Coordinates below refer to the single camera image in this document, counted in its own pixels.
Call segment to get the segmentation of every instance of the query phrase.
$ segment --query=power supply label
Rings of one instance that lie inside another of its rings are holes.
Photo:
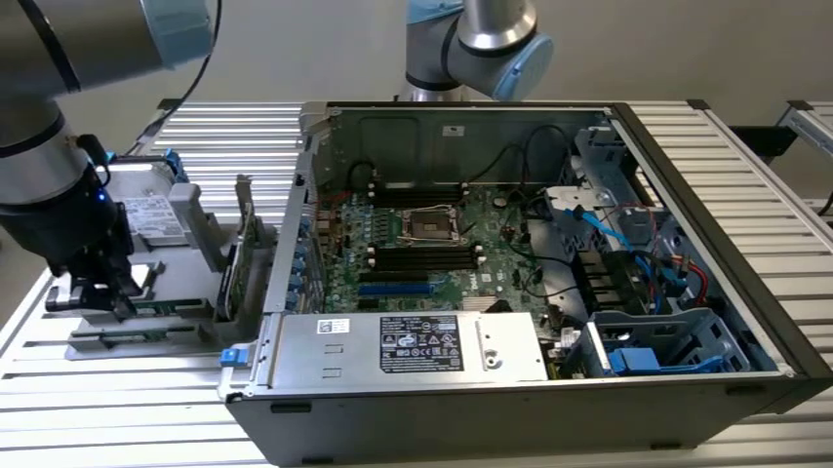
[[[384,373],[463,371],[454,315],[380,318]]]

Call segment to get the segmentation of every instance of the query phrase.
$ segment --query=warning label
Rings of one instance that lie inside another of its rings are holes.
[[[380,318],[384,373],[463,371],[459,327],[453,315]]]
[[[128,211],[129,234],[144,239],[182,237],[183,227],[166,197],[125,198],[121,200]]]

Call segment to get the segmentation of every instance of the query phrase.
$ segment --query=black cable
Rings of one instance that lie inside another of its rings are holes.
[[[545,196],[539,195],[538,197],[534,197],[533,199],[530,199],[526,203],[534,203],[535,201],[538,201],[539,199],[543,199]],[[509,212],[509,214],[506,215],[506,219],[503,220],[503,224],[501,225],[499,231],[498,232],[503,232],[503,228],[509,225],[509,220],[511,219],[511,215],[514,213],[514,210],[511,210]],[[515,246],[511,245],[511,242],[509,242],[509,240],[505,240],[506,242],[506,246],[509,247],[509,249],[515,252],[518,255],[523,256],[525,258],[530,259],[530,260],[543,260],[543,261],[557,261],[558,263],[566,265],[566,266],[573,266],[570,264],[570,262],[567,260],[563,260],[561,258],[555,258],[554,256],[541,256],[541,255],[534,255],[531,253],[526,253],[519,251]]]
[[[478,221],[474,221],[471,224],[469,224],[469,227],[466,229],[459,231],[459,235],[463,236],[463,235],[469,234],[469,231],[471,231],[471,229],[474,229],[474,226],[477,226],[477,225],[478,225]]]
[[[214,49],[218,45],[218,38],[220,37],[220,24],[223,23],[223,0],[216,0],[216,2],[218,2],[218,7],[216,7],[216,14],[215,14],[215,19],[214,19],[214,43],[211,44],[211,52],[208,53],[208,55],[206,56],[206,59],[203,60],[203,64],[199,67],[199,72],[196,73],[196,77],[194,78],[191,86],[184,92],[184,95],[182,95],[182,97],[178,99],[176,104],[174,104],[174,106],[166,111],[166,113],[154,122],[151,122],[147,127],[144,127],[144,130],[139,134],[139,137],[135,139],[135,143],[129,147],[125,154],[131,154],[138,149],[138,147],[142,145],[143,138],[152,137],[154,135],[156,135],[156,133],[162,129],[162,126],[166,124],[171,116],[175,114],[178,110],[180,110],[180,107],[183,107],[184,102],[191,98],[191,95],[194,94],[194,90],[196,90],[196,87],[199,86],[199,83],[203,80],[206,69],[208,68],[208,63],[211,63],[211,57],[214,56]]]
[[[521,170],[521,186],[526,184],[526,179],[530,175],[530,148],[533,146],[533,138],[543,130],[555,130],[561,134],[561,139],[563,139],[563,158],[566,160],[570,157],[570,139],[567,138],[567,134],[563,129],[554,124],[538,126],[530,132],[530,135],[526,137],[526,141],[523,142],[523,166]]]
[[[367,166],[371,171],[376,170],[376,165],[370,161],[356,161],[352,163],[347,169],[347,182],[344,183],[344,187],[348,191],[352,191],[352,173],[355,173],[355,170],[362,166]]]
[[[569,288],[565,288],[563,290],[557,291],[553,294],[535,294],[534,292],[530,291],[530,279],[533,278],[533,276],[535,276],[535,273],[533,273],[526,278],[526,281],[523,282],[523,292],[529,294],[531,297],[537,297],[538,299],[547,299],[553,297],[554,295],[565,294],[567,291],[578,290],[578,286],[570,286]]]
[[[104,176],[107,177],[101,182],[101,188],[105,188],[107,185],[109,185],[109,179],[112,178],[112,175],[109,174],[109,165],[105,164],[101,167],[104,168]]]
[[[818,211],[820,216],[825,216],[830,211],[830,207],[833,207],[833,192],[830,192],[830,196],[828,197],[828,203],[824,204],[821,210]]]
[[[497,157],[493,159],[490,164],[483,168],[483,170],[479,171],[471,178],[469,178],[469,183],[474,182],[475,180],[479,180],[481,177],[483,177],[489,173],[489,171],[495,167],[499,160],[509,153],[510,149],[515,149],[519,154],[523,154],[523,148],[515,143],[509,143],[506,146],[503,146],[503,149],[499,150],[499,153],[497,153]]]

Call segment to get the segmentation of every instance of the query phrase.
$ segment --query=motherboard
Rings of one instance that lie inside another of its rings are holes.
[[[547,315],[537,262],[509,245],[530,251],[505,190],[475,187],[454,204],[418,208],[380,208],[355,193],[326,196],[322,205],[326,313],[491,309],[529,311],[539,320]]]

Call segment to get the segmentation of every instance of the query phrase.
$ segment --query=cpu socket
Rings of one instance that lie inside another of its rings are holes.
[[[459,241],[457,210],[409,210],[402,212],[402,237],[419,241]]]

